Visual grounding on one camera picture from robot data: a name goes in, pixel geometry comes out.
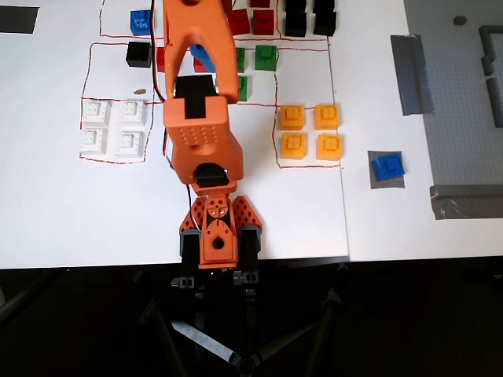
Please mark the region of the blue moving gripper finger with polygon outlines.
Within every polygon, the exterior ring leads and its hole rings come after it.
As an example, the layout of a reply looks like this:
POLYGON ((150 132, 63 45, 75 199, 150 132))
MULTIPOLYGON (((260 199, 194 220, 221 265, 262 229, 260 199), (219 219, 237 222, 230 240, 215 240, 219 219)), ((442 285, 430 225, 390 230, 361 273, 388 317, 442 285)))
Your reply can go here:
POLYGON ((199 44, 193 44, 190 46, 190 53, 193 55, 193 58, 200 62, 201 66, 204 66, 204 69, 210 73, 216 73, 215 65, 211 60, 209 54, 206 49, 199 44))

